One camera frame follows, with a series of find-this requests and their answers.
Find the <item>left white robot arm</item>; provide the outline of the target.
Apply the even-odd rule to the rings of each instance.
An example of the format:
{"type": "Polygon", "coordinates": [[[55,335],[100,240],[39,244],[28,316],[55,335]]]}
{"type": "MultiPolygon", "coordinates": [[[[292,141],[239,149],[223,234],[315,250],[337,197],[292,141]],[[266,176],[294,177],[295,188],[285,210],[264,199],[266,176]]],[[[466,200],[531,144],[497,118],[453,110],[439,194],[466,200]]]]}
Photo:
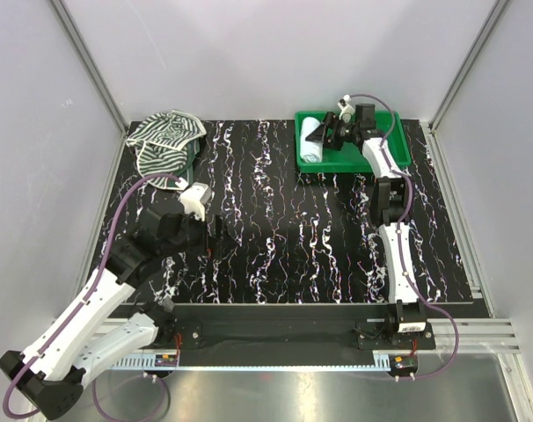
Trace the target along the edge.
{"type": "Polygon", "coordinates": [[[172,306],[161,301],[143,304],[102,338],[92,336],[166,258],[177,253],[216,257],[224,236],[223,218],[215,215],[209,222],[202,204],[193,200],[180,200],[170,213],[147,208],[125,234],[109,236],[103,259],[68,308],[25,350],[9,350],[0,358],[0,369],[11,381],[4,411],[11,410],[11,393],[18,390],[35,413],[56,420],[120,358],[146,346],[178,345],[172,306]]]}

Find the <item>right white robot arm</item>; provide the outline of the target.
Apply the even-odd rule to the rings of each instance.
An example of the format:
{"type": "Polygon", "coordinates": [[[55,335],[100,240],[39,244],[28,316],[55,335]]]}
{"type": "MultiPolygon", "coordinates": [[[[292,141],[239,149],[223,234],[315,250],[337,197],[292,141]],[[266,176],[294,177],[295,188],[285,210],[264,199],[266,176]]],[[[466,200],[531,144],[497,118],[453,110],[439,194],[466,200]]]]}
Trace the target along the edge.
{"type": "Polygon", "coordinates": [[[410,224],[413,207],[413,182],[392,157],[388,137],[376,125],[376,106],[352,106],[343,97],[338,113],[329,112],[322,120],[306,118],[300,129],[300,144],[309,149],[340,151],[343,145],[354,145],[367,160],[375,176],[370,200],[369,218],[383,241],[389,276],[389,314],[376,335],[358,330],[359,338],[381,337],[392,348],[414,348],[425,336],[427,316],[420,292],[415,287],[410,249],[410,224]]]}

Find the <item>green white striped towel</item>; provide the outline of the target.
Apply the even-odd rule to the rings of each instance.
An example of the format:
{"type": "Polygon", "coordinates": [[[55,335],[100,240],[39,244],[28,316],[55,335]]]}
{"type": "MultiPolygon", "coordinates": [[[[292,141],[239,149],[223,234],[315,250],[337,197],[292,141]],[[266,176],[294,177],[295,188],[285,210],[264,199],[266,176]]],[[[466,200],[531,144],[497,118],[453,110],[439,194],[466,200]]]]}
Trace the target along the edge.
{"type": "Polygon", "coordinates": [[[200,138],[207,134],[197,117],[176,110],[154,113],[126,138],[135,150],[136,169],[149,184],[161,190],[188,187],[200,138]]]}

